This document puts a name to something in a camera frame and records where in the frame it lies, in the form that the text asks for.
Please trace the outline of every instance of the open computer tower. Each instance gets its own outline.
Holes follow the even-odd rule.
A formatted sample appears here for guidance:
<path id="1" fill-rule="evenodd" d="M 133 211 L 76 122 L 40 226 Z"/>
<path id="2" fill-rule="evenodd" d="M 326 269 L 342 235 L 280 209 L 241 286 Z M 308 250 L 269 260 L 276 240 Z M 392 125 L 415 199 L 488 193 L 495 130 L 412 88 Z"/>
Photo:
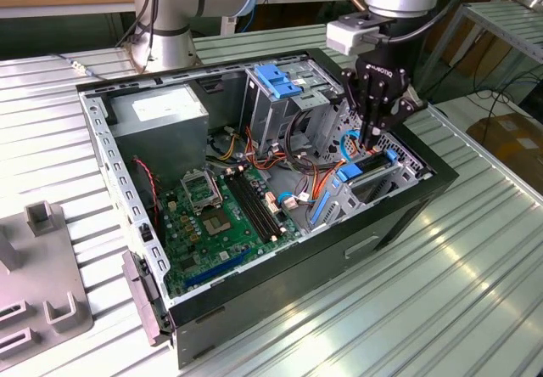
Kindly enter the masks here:
<path id="1" fill-rule="evenodd" d="M 150 344 L 193 361 L 379 250 L 457 174 L 403 125 L 373 149 L 308 49 L 79 86 Z"/>

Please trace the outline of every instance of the blue plastic clip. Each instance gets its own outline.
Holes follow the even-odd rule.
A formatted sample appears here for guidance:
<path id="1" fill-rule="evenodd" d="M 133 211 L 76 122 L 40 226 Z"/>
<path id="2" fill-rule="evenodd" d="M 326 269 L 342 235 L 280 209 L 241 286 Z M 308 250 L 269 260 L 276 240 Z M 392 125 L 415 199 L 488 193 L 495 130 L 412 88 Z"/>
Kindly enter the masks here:
<path id="1" fill-rule="evenodd" d="M 276 98 L 292 97 L 302 92 L 302 89 L 295 86 L 287 78 L 287 74 L 280 71 L 276 65 L 257 65 L 255 73 Z"/>
<path id="2" fill-rule="evenodd" d="M 398 160 L 398 154 L 396 154 L 396 152 L 392 149 L 387 149 L 385 154 L 392 163 Z"/>
<path id="3" fill-rule="evenodd" d="M 339 179 L 342 182 L 347 182 L 348 180 L 352 179 L 353 177 L 360 176 L 361 174 L 362 174 L 361 168 L 358 167 L 355 164 L 347 165 L 347 166 L 341 166 L 336 171 L 336 175 L 339 177 Z"/>

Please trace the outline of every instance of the chip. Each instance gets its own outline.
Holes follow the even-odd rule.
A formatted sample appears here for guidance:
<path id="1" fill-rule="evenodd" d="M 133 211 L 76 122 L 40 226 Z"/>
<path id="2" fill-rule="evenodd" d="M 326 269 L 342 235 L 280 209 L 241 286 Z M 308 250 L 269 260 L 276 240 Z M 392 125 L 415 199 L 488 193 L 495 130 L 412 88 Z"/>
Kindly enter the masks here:
<path id="1" fill-rule="evenodd" d="M 194 260 L 194 257 L 190 256 L 189 258 L 185 258 L 183 261 L 181 261 L 180 265 L 183 271 L 187 271 L 189 268 L 196 265 L 196 261 Z"/>
<path id="2" fill-rule="evenodd" d="M 232 228 L 230 220 L 228 220 L 227 214 L 222 209 L 214 209 L 205 211 L 200 218 L 205 226 L 205 230 L 209 235 L 217 235 L 223 231 Z"/>

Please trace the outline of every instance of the slotted metal table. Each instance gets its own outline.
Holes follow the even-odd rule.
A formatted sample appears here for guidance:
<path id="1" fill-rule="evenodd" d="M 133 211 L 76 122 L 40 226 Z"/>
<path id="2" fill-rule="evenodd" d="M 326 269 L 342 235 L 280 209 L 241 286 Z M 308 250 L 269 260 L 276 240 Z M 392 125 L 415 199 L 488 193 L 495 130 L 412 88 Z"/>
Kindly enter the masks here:
<path id="1" fill-rule="evenodd" d="M 511 64 L 507 67 L 508 71 L 501 77 L 502 81 L 515 71 L 518 63 L 523 58 L 523 54 L 538 63 L 543 63 L 543 13 L 535 12 L 533 9 L 526 8 L 515 1 L 464 3 L 456 11 L 445 33 L 428 58 L 418 88 L 424 87 L 424 84 L 431 77 L 435 65 L 464 19 L 470 19 L 475 23 L 475 27 L 471 32 L 473 37 L 482 30 L 487 30 L 520 52 L 513 57 Z M 462 45 L 458 50 L 460 55 L 455 56 L 451 61 L 452 64 L 467 52 L 472 42 L 473 39 L 466 39 L 466 44 Z"/>
<path id="2" fill-rule="evenodd" d="M 325 27 L 196 41 L 205 63 L 325 48 Z M 325 49 L 341 65 L 351 60 Z M 69 53 L 100 75 L 122 50 Z M 175 376 L 150 347 L 121 271 L 126 250 L 74 89 L 46 56 L 0 63 L 0 217 L 63 206 L 95 324 L 3 373 Z M 392 245 L 182 370 L 186 376 L 522 375 L 543 367 L 542 198 L 434 110 L 414 133 L 460 177 Z"/>

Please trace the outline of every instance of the red wire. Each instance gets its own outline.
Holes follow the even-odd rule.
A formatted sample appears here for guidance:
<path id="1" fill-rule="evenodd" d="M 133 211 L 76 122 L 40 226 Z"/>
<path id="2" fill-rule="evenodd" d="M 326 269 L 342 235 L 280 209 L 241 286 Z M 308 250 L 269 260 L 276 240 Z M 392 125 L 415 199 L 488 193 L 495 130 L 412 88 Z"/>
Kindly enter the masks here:
<path id="1" fill-rule="evenodd" d="M 159 202 L 157 201 L 157 197 L 156 197 L 156 188 L 154 186 L 153 174 L 151 173 L 151 171 L 149 170 L 147 165 L 145 165 L 143 162 L 141 162 L 138 158 L 134 158 L 134 161 L 136 163 L 138 163 L 138 165 L 140 165 L 143 168 L 145 173 L 147 173 L 147 177 L 148 177 L 149 181 L 151 182 L 151 191 L 153 192 L 153 203 L 154 203 L 154 226 L 155 226 L 155 228 L 158 228 L 158 226 L 159 226 Z"/>

